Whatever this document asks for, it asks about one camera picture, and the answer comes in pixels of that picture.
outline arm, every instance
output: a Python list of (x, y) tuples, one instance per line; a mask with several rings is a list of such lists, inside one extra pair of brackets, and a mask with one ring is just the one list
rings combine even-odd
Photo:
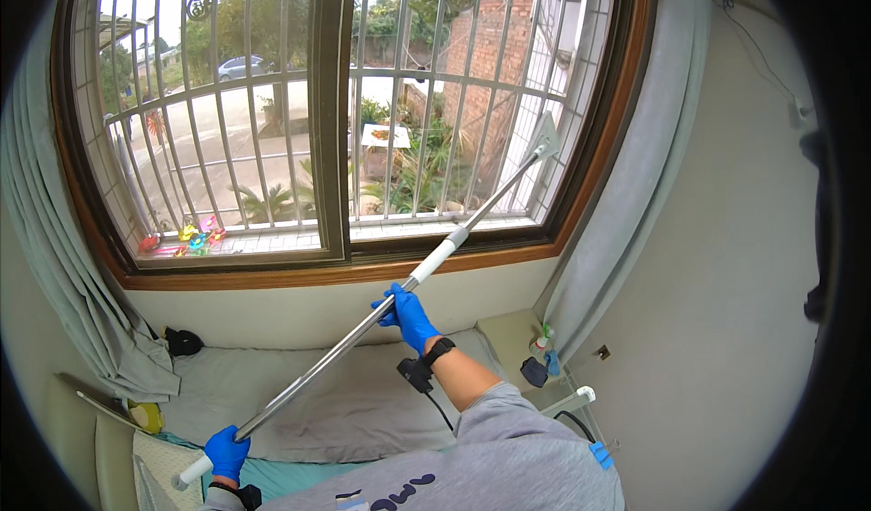
[[(410, 291), (405, 291), (394, 283), (385, 296), (396, 296), (395, 306), (390, 309), (379, 325), (387, 327), (398, 325), (402, 338), (421, 356), (427, 354), (433, 344), (442, 338), (427, 318), (420, 299)], [(375, 308), (381, 301), (372, 304)], [(432, 364), (433, 374), (438, 378), (441, 388), (448, 395), (450, 402), (457, 411), (464, 411), (476, 399), (481, 397), (490, 387), (501, 379), (489, 369), (466, 356), (456, 348), (442, 354)]]
[[(430, 324), (420, 300), (393, 284), (385, 296), (396, 295), (395, 307), (379, 322), (398, 325), (402, 338), (421, 356), (430, 352), (442, 335)], [(577, 442), (578, 437), (562, 423), (547, 418), (524, 399), (516, 386), (503, 382), (463, 351), (453, 348), (431, 366), (450, 402), (463, 415), (457, 427), (457, 443), (507, 440), (531, 434)]]
[[(441, 337), (441, 335), (435, 335), (427, 339), (423, 347), (424, 356), (430, 353), (433, 344)], [(433, 362), (432, 370), (435, 377), (438, 378), (441, 388), (448, 395), (448, 399), (460, 413), (465, 411), (489, 388), (502, 382), (489, 369), (466, 356), (458, 348), (452, 348), (439, 356)]]
[[(239, 490), (239, 473), (251, 448), (251, 440), (236, 443), (233, 438), (238, 428), (228, 426), (215, 433), (206, 443), (206, 456), (212, 461), (212, 482)], [(244, 511), (239, 496), (231, 490), (210, 486), (206, 502), (199, 511)]]

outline blue binder clip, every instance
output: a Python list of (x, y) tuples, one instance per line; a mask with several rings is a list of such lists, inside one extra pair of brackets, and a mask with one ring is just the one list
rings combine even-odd
[(604, 447), (602, 441), (596, 441), (590, 445), (590, 450), (593, 456), (596, 457), (596, 462), (602, 466), (602, 469), (608, 469), (614, 465), (614, 459), (608, 454), (608, 449)]

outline spray bottle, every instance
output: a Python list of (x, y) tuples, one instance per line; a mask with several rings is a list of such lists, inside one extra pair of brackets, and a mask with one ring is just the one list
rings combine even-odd
[(544, 353), (544, 348), (547, 346), (548, 340), (553, 337), (553, 331), (550, 331), (550, 325), (545, 324), (542, 327), (543, 335), (529, 344), (529, 352), (534, 356), (541, 356)]

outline gray car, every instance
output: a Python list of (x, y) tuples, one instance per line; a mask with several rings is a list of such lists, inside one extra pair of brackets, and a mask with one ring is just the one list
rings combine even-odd
[[(265, 74), (266, 71), (266, 63), (263, 62), (263, 58), (259, 55), (251, 56), (251, 75), (258, 76), (260, 74)], [(244, 57), (234, 57), (233, 59), (228, 59), (225, 61), (220, 67), (218, 67), (218, 79), (220, 81), (227, 81), (236, 78), (245, 78), (245, 58)]]

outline hand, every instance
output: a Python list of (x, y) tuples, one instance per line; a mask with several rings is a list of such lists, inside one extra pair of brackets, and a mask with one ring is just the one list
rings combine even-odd
[(212, 475), (221, 475), (236, 483), (239, 482), (242, 463), (251, 448), (250, 439), (240, 443), (233, 441), (238, 430), (235, 426), (228, 426), (212, 435), (206, 443), (206, 456), (212, 461)]
[[(423, 346), (427, 339), (434, 335), (440, 335), (440, 333), (430, 324), (430, 320), (427, 319), (427, 315), (421, 307), (421, 301), (415, 294), (403, 290), (397, 283), (393, 283), (390, 289), (384, 292), (385, 298), (390, 296), (394, 296), (396, 301), (384, 315), (384, 318), (378, 322), (378, 325), (382, 327), (398, 325), (405, 342), (422, 356)], [(375, 309), (383, 301), (383, 299), (373, 301), (372, 308)]]

